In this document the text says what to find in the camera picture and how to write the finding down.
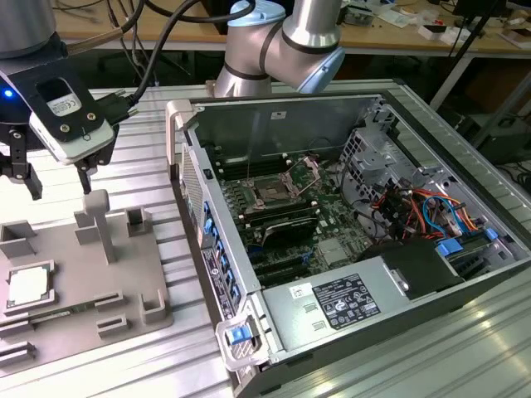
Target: black component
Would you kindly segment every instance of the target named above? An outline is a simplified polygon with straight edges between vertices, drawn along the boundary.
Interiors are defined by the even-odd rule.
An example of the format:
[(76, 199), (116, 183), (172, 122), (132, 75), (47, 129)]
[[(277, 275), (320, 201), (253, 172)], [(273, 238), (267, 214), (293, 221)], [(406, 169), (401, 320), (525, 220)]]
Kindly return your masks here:
[(452, 274), (428, 239), (411, 238), (373, 245), (358, 261), (381, 255), (389, 269), (397, 269), (409, 285), (406, 296), (413, 300), (460, 284), (463, 279)]
[(265, 223), (274, 222), (279, 219), (295, 219), (304, 216), (311, 216), (319, 206), (312, 206), (311, 201), (294, 203), (282, 207), (266, 208), (254, 213), (245, 214), (242, 224), (251, 224), (251, 227), (263, 226)]
[(285, 159), (283, 159), (281, 156), (271, 160), (252, 162), (251, 164), (248, 164), (248, 162), (227, 164), (223, 161), (220, 161), (220, 163), (221, 166), (219, 168), (223, 169), (223, 174), (220, 174), (219, 170), (217, 170), (216, 175), (218, 178), (226, 181), (241, 180), (247, 177), (267, 176), (270, 174), (288, 171), (288, 166), (285, 164)]
[(111, 126), (129, 118), (129, 101), (115, 93), (106, 95), (96, 101), (103, 110), (105, 119)]
[(74, 163), (85, 195), (92, 191), (92, 188), (90, 187), (90, 177), (87, 172), (91, 169), (97, 169), (98, 166), (106, 166), (110, 163), (114, 151), (114, 145), (116, 144), (116, 138), (118, 137), (119, 124), (115, 124), (113, 130), (114, 139), (109, 145)]
[(205, 177), (207, 178), (207, 180), (212, 180), (214, 178), (214, 176), (212, 175), (212, 170), (210, 168), (205, 168), (202, 172), (205, 173)]
[(269, 226), (265, 229), (262, 245), (271, 247), (293, 245), (304, 239), (311, 238), (317, 227), (316, 217), (304, 218)]
[(42, 184), (33, 166), (27, 162), (27, 126), (11, 127), (9, 130), (9, 156), (0, 153), (0, 177), (24, 181), (34, 201), (42, 197)]
[(297, 257), (292, 260), (257, 268), (255, 272), (262, 286), (270, 287), (274, 284), (284, 284), (294, 278), (305, 276), (309, 271), (302, 257)]
[(259, 264), (259, 263), (263, 263), (267, 259), (267, 257), (264, 254), (263, 250), (249, 252), (249, 250), (247, 249), (247, 255), (249, 256), (249, 261), (253, 265), (256, 265), (256, 264)]
[(280, 271), (282, 269), (288, 268), (292, 265), (301, 265), (303, 264), (302, 256), (294, 257), (293, 259), (279, 261), (278, 263), (262, 265), (260, 268), (255, 268), (256, 276), (263, 274), (270, 274), (272, 272)]
[[(460, 0), (455, 5), (452, 14), (473, 21), (475, 17), (483, 17), (488, 11), (489, 8), (485, 6), (485, 0)], [(505, 7), (505, 1), (502, 1), (497, 2), (489, 15), (490, 17), (504, 17), (507, 14), (510, 14), (510, 11)]]
[(469, 260), (470, 257), (480, 253), (492, 245), (492, 242), (485, 236), (483, 232), (470, 236), (462, 236), (458, 239), (458, 241), (463, 250), (446, 257), (448, 262), (452, 264), (458, 274), (461, 274), (463, 263)]

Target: black cable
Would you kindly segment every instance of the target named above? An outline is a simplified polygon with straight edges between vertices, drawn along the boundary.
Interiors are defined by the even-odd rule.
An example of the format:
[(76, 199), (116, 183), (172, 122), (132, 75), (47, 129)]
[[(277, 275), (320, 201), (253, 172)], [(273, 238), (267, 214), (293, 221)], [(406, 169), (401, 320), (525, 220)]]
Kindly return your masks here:
[[(107, 13), (109, 14), (110, 24), (113, 27), (118, 27), (119, 26), (118, 19), (116, 18), (116, 14), (114, 14), (114, 10), (113, 10), (112, 6), (110, 5), (110, 0), (105, 0), (105, 3), (107, 4)], [(129, 51), (127, 49), (127, 46), (125, 45), (124, 39), (120, 38), (119, 39), (119, 43), (120, 43), (120, 45), (122, 47), (122, 50), (124, 51), (124, 54), (125, 54), (125, 57), (127, 58), (127, 61), (133, 67), (134, 72), (139, 76), (140, 79), (143, 79), (144, 77), (142, 76), (142, 74), (140, 73), (139, 69), (137, 68), (137, 66), (134, 64), (133, 60), (129, 56)]]
[[(166, 43), (166, 40), (169, 37), (170, 32), (172, 31), (173, 27), (175, 27), (175, 24), (182, 20), (183, 14), (194, 4), (200, 2), (201, 0), (184, 0), (184, 2), (181, 3), (179, 7), (175, 10), (173, 15), (166, 21), (166, 24), (164, 25), (164, 28), (160, 34), (160, 37), (157, 40), (157, 43), (155, 43), (155, 47), (153, 49), (153, 52), (151, 53), (151, 58), (149, 59), (148, 68), (146, 69), (146, 73), (144, 75), (144, 78), (140, 82), (140, 85), (138, 89), (129, 96), (129, 104), (131, 106), (136, 105), (139, 101), (142, 95), (144, 95), (146, 89), (148, 88), (149, 79), (151, 78), (151, 75), (153, 74), (153, 71), (155, 69), (155, 66), (157, 65), (158, 58), (160, 57), (161, 51), (163, 49), (164, 43)], [(241, 12), (237, 12), (235, 14), (231, 14), (230, 16), (226, 17), (234, 17), (236, 14), (238, 17), (242, 17), (241, 13), (243, 11), (246, 12), (245, 15), (252, 12), (255, 9), (256, 1), (255, 0), (249, 0), (249, 7), (247, 7), (245, 10), (242, 10)]]
[(448, 58), (451, 57), (452, 53), (455, 50), (455, 46), (457, 46), (457, 43), (459, 42), (459, 38), (461, 37), (461, 33), (463, 32), (463, 26), (465, 25), (465, 21), (461, 23), (461, 26), (459, 27), (459, 33), (457, 33), (457, 38), (454, 41), (454, 45), (451, 47), (450, 54), (448, 54)]
[(80, 8), (87, 8), (100, 4), (104, 0), (97, 0), (96, 2), (89, 2), (87, 4), (81, 4), (80, 6), (71, 6), (69, 4), (64, 4), (66, 7), (52, 7), (54, 10), (68, 11), (68, 10), (79, 10)]
[(140, 18), (140, 14), (142, 14), (142, 10), (144, 10), (144, 5), (145, 0), (139, 0), (139, 5), (134, 10), (133, 15), (131, 15), (131, 18), (121, 27), (123, 33), (128, 32), (134, 25), (136, 25), (136, 22), (138, 22)]
[[(124, 14), (125, 19), (129, 19), (129, 13), (125, 9), (125, 6), (122, 3), (122, 0), (117, 0), (117, 1), (118, 1), (119, 7), (122, 10), (122, 13)], [(133, 0), (129, 0), (129, 6), (131, 8), (131, 12), (134, 13)], [(133, 60), (133, 63), (137, 66), (137, 69), (142, 72), (142, 75), (140, 76), (140, 79), (142, 79), (142, 76), (145, 74), (145, 66), (142, 64), (142, 62), (140, 62), (138, 60), (138, 58), (136, 56), (136, 43), (137, 43), (137, 41), (142, 46), (142, 43), (140, 43), (140, 40), (138, 39), (138, 26), (139, 26), (138, 23), (135, 23), (134, 26), (133, 26), (133, 40), (132, 40), (132, 44), (131, 44), (131, 58)]]
[[(255, 9), (256, 1), (255, 0), (247, 0), (247, 1), (249, 2), (249, 6), (239, 12), (235, 12), (234, 14), (222, 15), (220, 17), (187, 17), (186, 15), (184, 15), (181, 18), (181, 21), (191, 22), (191, 23), (220, 23), (220, 22), (233, 21), (235, 19), (244, 17), (245, 15), (253, 12), (253, 10)], [(149, 8), (151, 11), (154, 11), (157, 14), (162, 15), (163, 17), (171, 17), (173, 15), (171, 11), (166, 10), (162, 7), (159, 7), (156, 4), (153, 4), (153, 2), (151, 2), (150, 0), (146, 0), (146, 7)]]

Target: metal panel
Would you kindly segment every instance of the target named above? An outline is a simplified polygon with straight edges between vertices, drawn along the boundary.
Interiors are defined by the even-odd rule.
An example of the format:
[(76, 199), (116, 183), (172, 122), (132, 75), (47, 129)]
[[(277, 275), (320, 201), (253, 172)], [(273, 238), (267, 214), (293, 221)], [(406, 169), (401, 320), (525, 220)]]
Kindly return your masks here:
[[(406, 107), (417, 104), (414, 94), (392, 80), (336, 82), (329, 90), (354, 88), (394, 89), (403, 93), (401, 100)], [(275, 91), (291, 89), (275, 85)], [(109, 92), (97, 90), (95, 95)], [(120, 137), (163, 131), (166, 101), (204, 96), (202, 86), (149, 90), (139, 104), (143, 113), (122, 124)], [(433, 133), (449, 128), (444, 123), (440, 126), (440, 119), (433, 122), (424, 122)], [(64, 222), (61, 221), (64, 218), (71, 221), (72, 212), (81, 209), (82, 191), (76, 170), (58, 165), (44, 151), (32, 154), (31, 158), (38, 163), (44, 199), (48, 190), (61, 185), (68, 187), (63, 194), (76, 195), (66, 193), (65, 200), (61, 200), (58, 192), (55, 202), (40, 207), (38, 202), (31, 201), (24, 186), (2, 178), (0, 220), (27, 218), (46, 225)], [(0, 395), (55, 396), (60, 391), (62, 396), (115, 397), (148, 396), (156, 391), (160, 397), (231, 396), (229, 378), (198, 288), (188, 244), (183, 240), (169, 181), (155, 183), (152, 191), (129, 185), (130, 177), (146, 173), (149, 178), (164, 170), (163, 145), (124, 147), (114, 153), (112, 163), (101, 168), (93, 179), (116, 184), (118, 188), (111, 195), (115, 211), (119, 206), (134, 204), (138, 198), (152, 212), (167, 283), (174, 292), (172, 299), (177, 300), (171, 302), (174, 325), (3, 378)], [(504, 187), (509, 181), (496, 176), (494, 182), (491, 191), (496, 197), (509, 195)], [(524, 194), (517, 195), (519, 200), (523, 197)], [(514, 211), (521, 211), (524, 218), (531, 220), (525, 207)], [(524, 225), (531, 228), (531, 222)], [(531, 396), (530, 328), (531, 272), (527, 271), (459, 311), (327, 366), (268, 396)]]
[[(96, 91), (96, 96), (103, 94), (107, 91)], [(178, 96), (179, 89), (149, 92), (139, 104), (143, 113), (122, 123), (111, 164), (92, 178), (94, 188), (108, 190), (113, 212), (145, 205), (152, 213), (173, 326), (4, 377), (0, 396), (56, 396), (58, 391), (60, 396), (146, 396), (153, 391), (171, 397), (231, 396), (167, 175), (163, 109)], [(25, 186), (1, 178), (0, 221), (73, 221), (83, 195), (76, 170), (56, 163), (46, 151), (30, 153), (30, 159), (43, 183), (43, 198), (34, 202)]]

